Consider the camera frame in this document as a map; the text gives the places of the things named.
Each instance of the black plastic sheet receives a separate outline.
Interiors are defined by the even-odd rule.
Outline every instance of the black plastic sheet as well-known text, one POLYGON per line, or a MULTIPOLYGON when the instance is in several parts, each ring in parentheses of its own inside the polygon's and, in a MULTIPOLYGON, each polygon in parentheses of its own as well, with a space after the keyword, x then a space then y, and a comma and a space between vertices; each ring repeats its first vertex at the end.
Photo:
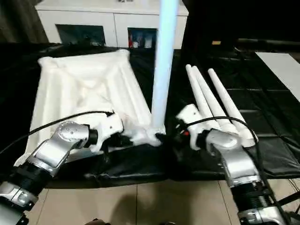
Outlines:
MULTIPOLYGON (((1 45, 4 59, 0 64, 0 105, 3 149, 27 133, 38 88, 41 57, 65 57, 115 51, 116 48, 88 45, 1 45)), ((130 50, 130 64, 151 108, 154 75, 153 50, 130 50)), ((300 103, 255 54, 232 52, 210 53, 201 59, 190 57, 210 83, 208 68, 214 68, 246 122, 259 136, 263 164, 269 177, 294 178, 300 175, 299 127, 300 103)), ((195 103, 185 71, 184 60, 176 51, 172 65, 171 85, 166 121, 170 121, 187 104, 195 103)), ((0 180, 23 154, 27 140, 20 141, 0 154, 0 180)), ((65 164, 51 188, 111 187, 165 179, 224 179, 217 162, 205 151, 181 149, 182 157, 173 152, 172 143, 163 146, 141 145, 109 154, 108 163, 102 156, 65 164)), ((249 150, 255 158, 254 149, 249 150)))

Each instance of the tiled floor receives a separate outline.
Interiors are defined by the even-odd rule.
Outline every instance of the tiled floor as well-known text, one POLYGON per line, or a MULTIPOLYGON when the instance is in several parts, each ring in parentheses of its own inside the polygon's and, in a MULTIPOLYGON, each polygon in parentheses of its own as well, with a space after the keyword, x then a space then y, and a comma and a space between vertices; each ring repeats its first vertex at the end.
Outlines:
MULTIPOLYGON (((294 193, 288 180, 270 181, 277 198, 294 193)), ((295 210, 299 202, 285 207, 295 210)), ((102 189, 44 190, 28 213, 30 225, 84 225, 100 218, 112 225, 238 225, 225 181, 131 185, 102 189)))

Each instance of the black cable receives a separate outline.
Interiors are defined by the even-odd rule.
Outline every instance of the black cable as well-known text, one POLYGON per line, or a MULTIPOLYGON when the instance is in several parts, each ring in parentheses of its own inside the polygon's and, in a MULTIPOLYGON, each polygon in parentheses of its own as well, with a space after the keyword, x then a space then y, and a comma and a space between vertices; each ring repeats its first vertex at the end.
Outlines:
POLYGON ((300 210, 300 204, 299 204, 298 208, 296 209, 295 213, 298 214, 299 210, 300 210))
POLYGON ((60 123, 62 121, 65 121, 65 120, 68 120, 68 119, 71 119, 71 118, 74 118, 74 117, 77 117, 77 116, 82 116, 82 115, 86 115, 86 114, 94 114, 94 113, 105 113, 106 115, 112 114, 112 112, 106 112, 106 111, 88 111, 88 112, 81 112, 81 113, 73 114, 73 115, 61 118, 59 120, 55 120, 53 122, 50 122, 50 123, 42 125, 42 126, 40 126, 38 128, 35 128, 32 131, 30 131, 28 134, 25 134, 25 135, 19 137, 18 139, 14 140, 8 146, 6 146, 3 150, 1 150, 0 154, 2 154, 3 152, 5 152, 7 149, 9 149, 11 146, 13 146, 14 144, 16 144, 20 140, 22 140, 22 139, 24 139, 26 137, 29 137, 30 135, 32 135, 32 134, 34 134, 34 133, 36 133, 36 132, 38 132, 38 131, 40 131, 42 129, 45 129, 45 128, 49 127, 49 126, 52 126, 54 124, 60 123))
POLYGON ((295 191, 300 191, 299 188, 298 188, 298 186, 296 185, 295 181, 293 181, 292 179, 288 179, 288 181, 293 186, 293 188, 295 189, 295 191))
POLYGON ((237 122, 243 124, 245 127, 247 127, 247 129, 250 131, 251 135, 253 136, 254 143, 255 143, 254 147, 256 149, 256 157, 257 157, 257 162, 258 162, 256 166, 259 169, 260 176, 261 176, 261 178, 262 178, 265 186, 267 187, 267 189, 270 192, 270 197, 273 200, 273 204, 280 211, 283 219, 285 220, 285 223, 287 225, 289 225, 290 224, 290 220, 289 220, 288 216, 286 215, 286 213, 283 211, 281 205, 278 203, 278 201, 277 201, 277 199, 276 199, 276 197, 274 195, 274 192, 273 192, 273 190, 272 190, 272 188, 271 188, 271 186, 270 186, 270 184, 268 182, 267 176, 265 174, 265 171, 264 171, 264 168, 263 168, 262 153, 261 153, 259 145, 258 145, 258 139, 256 138, 256 135, 255 135, 254 131, 248 126, 247 123, 245 123, 244 121, 242 121, 240 119, 237 119, 237 118, 234 118, 234 117, 230 117, 230 116, 214 116, 214 117, 209 117, 209 118, 205 118, 205 119, 202 119, 202 120, 198 120, 198 121, 195 121, 195 122, 192 122, 192 123, 188 123, 187 127, 189 127, 191 125, 198 124, 198 123, 207 122, 207 121, 210 121, 210 120, 221 120, 221 119, 237 121, 237 122))

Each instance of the dark curtain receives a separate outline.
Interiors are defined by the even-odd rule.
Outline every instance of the dark curtain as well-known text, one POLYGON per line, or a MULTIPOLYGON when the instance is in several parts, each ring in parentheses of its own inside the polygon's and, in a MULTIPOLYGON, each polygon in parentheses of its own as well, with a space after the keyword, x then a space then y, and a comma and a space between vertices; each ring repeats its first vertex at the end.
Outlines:
POLYGON ((0 42, 48 42, 34 8, 40 1, 0 0, 0 42))

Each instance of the blue light saber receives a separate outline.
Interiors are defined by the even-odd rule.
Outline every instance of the blue light saber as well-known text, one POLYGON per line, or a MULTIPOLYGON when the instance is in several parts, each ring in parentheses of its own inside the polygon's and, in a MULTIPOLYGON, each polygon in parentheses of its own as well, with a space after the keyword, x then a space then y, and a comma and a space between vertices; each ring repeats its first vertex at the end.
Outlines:
POLYGON ((165 121, 178 5, 179 0, 160 0, 159 30, 151 112, 152 127, 158 129, 164 126, 165 121))

